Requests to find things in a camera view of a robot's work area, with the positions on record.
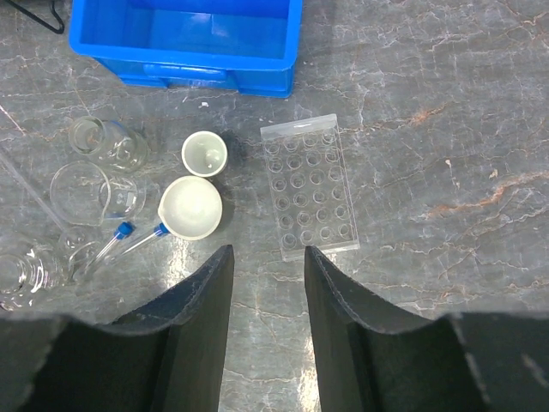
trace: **marble countertop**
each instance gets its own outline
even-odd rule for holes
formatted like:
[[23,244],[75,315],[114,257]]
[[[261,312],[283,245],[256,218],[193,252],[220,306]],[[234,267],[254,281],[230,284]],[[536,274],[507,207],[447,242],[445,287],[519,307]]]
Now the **marble countertop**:
[[[27,5],[47,15],[45,3]],[[281,260],[259,131],[266,125],[337,114],[361,247],[329,257],[358,282],[429,318],[549,307],[542,0],[305,0],[288,99],[128,88],[76,56],[66,35],[2,4],[0,22],[0,143],[45,194],[75,159],[67,129],[83,115],[142,132],[153,154],[140,173],[161,190],[188,174],[180,149],[190,133],[211,130],[228,142],[230,161],[215,181],[230,205],[220,230],[197,242],[163,239],[99,274],[85,293],[64,288],[41,308],[107,322],[233,244],[220,410],[319,410],[303,261]],[[4,230],[58,236],[2,169],[0,184]]]

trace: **black cord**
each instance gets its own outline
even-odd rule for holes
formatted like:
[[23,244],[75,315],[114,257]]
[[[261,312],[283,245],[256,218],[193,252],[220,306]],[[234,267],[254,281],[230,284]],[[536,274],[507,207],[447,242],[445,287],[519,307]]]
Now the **black cord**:
[[63,23],[63,20],[61,19],[61,17],[59,17],[59,15],[57,14],[57,11],[55,11],[55,0],[51,0],[50,11],[53,14],[53,16],[55,17],[55,20],[57,20],[57,22],[59,23],[59,28],[55,28],[51,24],[43,21],[37,15],[31,13],[30,11],[28,11],[24,7],[20,6],[19,4],[13,2],[12,0],[4,0],[4,2],[9,4],[10,6],[15,7],[20,12],[22,12],[22,14],[26,15],[27,17],[30,17],[31,19],[36,21],[38,24],[44,26],[48,30],[52,30],[52,32],[55,33],[55,34],[63,34],[64,31],[65,31],[65,23]]

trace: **small white bowl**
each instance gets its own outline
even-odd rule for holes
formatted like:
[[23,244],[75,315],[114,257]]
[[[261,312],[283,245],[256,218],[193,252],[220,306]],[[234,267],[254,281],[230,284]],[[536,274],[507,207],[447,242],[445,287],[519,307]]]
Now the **small white bowl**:
[[198,131],[184,141],[181,158],[189,172],[200,178],[211,178],[226,166],[226,145],[215,133]]
[[223,213],[220,193],[206,179],[185,176],[168,186],[158,216],[171,234],[185,240],[209,236]]

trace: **transparent well plate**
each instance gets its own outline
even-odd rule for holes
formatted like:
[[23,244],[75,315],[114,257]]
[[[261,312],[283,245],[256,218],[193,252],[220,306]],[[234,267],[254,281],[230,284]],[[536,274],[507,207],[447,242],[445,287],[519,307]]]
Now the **transparent well plate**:
[[261,128],[284,261],[307,245],[358,249],[347,170],[334,114]]

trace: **blue tray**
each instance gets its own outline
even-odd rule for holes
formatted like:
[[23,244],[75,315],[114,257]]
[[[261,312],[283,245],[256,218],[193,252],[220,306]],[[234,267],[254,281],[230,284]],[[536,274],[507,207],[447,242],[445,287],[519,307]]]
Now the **blue tray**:
[[69,42],[124,83],[287,97],[302,0],[74,0]]

